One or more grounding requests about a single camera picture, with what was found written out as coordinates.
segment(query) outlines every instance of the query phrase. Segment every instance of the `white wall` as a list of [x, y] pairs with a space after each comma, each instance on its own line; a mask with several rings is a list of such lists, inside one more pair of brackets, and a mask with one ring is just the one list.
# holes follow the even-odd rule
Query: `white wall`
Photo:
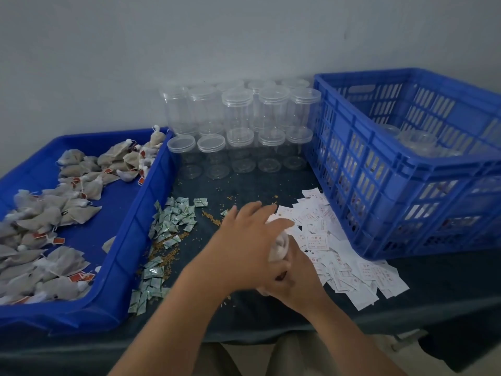
[[0, 174], [62, 134], [164, 124], [167, 82], [417, 66], [501, 91], [500, 6], [0, 0]]

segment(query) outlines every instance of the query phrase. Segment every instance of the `dark table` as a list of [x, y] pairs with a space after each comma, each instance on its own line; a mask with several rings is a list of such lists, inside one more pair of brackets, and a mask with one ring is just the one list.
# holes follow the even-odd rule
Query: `dark table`
[[[207, 197], [209, 206], [197, 208], [193, 232], [181, 242], [178, 260], [173, 265], [171, 286], [182, 268], [202, 249], [217, 227], [202, 216], [202, 210], [222, 219], [221, 211], [234, 203], [260, 200], [291, 206], [302, 197], [301, 190], [317, 187], [310, 168], [302, 171], [282, 169], [264, 174], [256, 169], [213, 181], [204, 176], [195, 180], [176, 180], [174, 196]], [[329, 296], [367, 334], [398, 334], [448, 321], [501, 304], [501, 251], [464, 252], [391, 260], [410, 290], [398, 297], [380, 298], [373, 306], [357, 311], [348, 297], [335, 294], [325, 285]], [[96, 334], [49, 337], [43, 331], [13, 326], [2, 331], [0, 371], [5, 374], [105, 374], [153, 314], [130, 317], [120, 327]], [[216, 311], [205, 335], [207, 342], [255, 344], [273, 341], [291, 330], [311, 330], [310, 324], [273, 297], [256, 291], [234, 293]]]

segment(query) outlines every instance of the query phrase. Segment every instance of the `blue plastic crate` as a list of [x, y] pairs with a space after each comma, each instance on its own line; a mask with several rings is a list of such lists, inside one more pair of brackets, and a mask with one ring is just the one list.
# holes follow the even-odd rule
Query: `blue plastic crate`
[[[54, 188], [58, 181], [57, 159], [66, 149], [77, 148], [86, 155], [99, 156], [110, 146], [127, 138], [143, 144], [151, 129], [61, 136], [35, 153], [0, 179], [0, 216], [14, 208], [18, 189], [40, 191]], [[172, 133], [167, 132], [167, 140]], [[162, 145], [142, 186], [137, 181], [116, 181], [103, 190], [93, 205], [103, 208], [84, 225], [61, 227], [58, 235], [66, 245], [83, 251], [93, 271], [102, 265], [91, 290], [76, 301], [43, 302], [31, 305], [0, 306], [0, 325], [28, 324], [50, 334], [85, 333], [109, 330], [126, 317], [136, 271], [149, 245], [149, 227], [155, 214], [154, 202], [166, 200], [175, 179], [176, 163]], [[101, 249], [116, 235], [109, 253]]]
[[[306, 156], [360, 256], [501, 244], [501, 96], [422, 69], [318, 74]], [[435, 134], [457, 157], [421, 157], [382, 124]]]

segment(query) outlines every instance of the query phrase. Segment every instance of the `hand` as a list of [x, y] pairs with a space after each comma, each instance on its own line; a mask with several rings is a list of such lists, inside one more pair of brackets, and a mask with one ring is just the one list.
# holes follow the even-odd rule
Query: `hand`
[[265, 291], [308, 319], [312, 311], [318, 310], [330, 300], [329, 296], [313, 263], [299, 249], [292, 236], [289, 236], [289, 251], [285, 260], [291, 263], [291, 269], [282, 281], [273, 280], [265, 284]]
[[223, 297], [236, 290], [256, 289], [289, 269], [285, 260], [268, 262], [277, 236], [294, 222], [276, 219], [266, 223], [276, 204], [262, 207], [251, 202], [237, 211], [233, 206], [202, 252], [189, 264], [197, 269]]

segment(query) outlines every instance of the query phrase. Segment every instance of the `khaki pants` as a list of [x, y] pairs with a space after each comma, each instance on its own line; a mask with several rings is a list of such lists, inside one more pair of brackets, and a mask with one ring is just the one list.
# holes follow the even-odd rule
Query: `khaki pants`
[[[220, 343], [200, 347], [194, 376], [241, 376]], [[279, 338], [266, 376], [336, 376], [336, 366], [316, 332], [294, 332]]]

